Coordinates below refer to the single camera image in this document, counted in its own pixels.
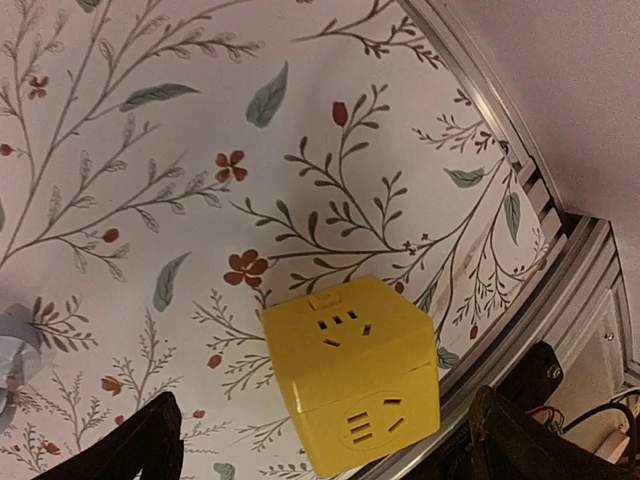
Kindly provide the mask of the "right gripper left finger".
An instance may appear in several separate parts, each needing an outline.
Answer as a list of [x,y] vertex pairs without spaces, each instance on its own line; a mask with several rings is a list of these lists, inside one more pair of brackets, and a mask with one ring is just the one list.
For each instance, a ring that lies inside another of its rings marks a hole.
[[182,415],[163,392],[85,451],[40,474],[40,480],[178,479],[184,460]]

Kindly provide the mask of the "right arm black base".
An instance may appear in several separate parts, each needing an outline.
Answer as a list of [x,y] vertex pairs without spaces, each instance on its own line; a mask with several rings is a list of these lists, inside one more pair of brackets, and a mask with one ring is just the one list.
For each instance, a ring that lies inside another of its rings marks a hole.
[[553,348],[532,345],[496,390],[522,410],[543,406],[559,387],[564,372]]

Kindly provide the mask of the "yellow cube socket adapter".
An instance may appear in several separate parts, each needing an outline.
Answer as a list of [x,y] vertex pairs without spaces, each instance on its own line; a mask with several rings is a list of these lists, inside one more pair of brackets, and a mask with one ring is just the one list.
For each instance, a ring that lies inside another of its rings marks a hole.
[[432,320],[374,276],[262,314],[273,371],[320,478],[436,433],[440,396]]

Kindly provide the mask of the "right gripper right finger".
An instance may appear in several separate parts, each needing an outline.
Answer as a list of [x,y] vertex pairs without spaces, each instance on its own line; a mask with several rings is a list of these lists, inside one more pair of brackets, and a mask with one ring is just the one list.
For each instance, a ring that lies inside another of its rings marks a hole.
[[544,428],[489,386],[468,413],[475,479],[633,479],[622,468]]

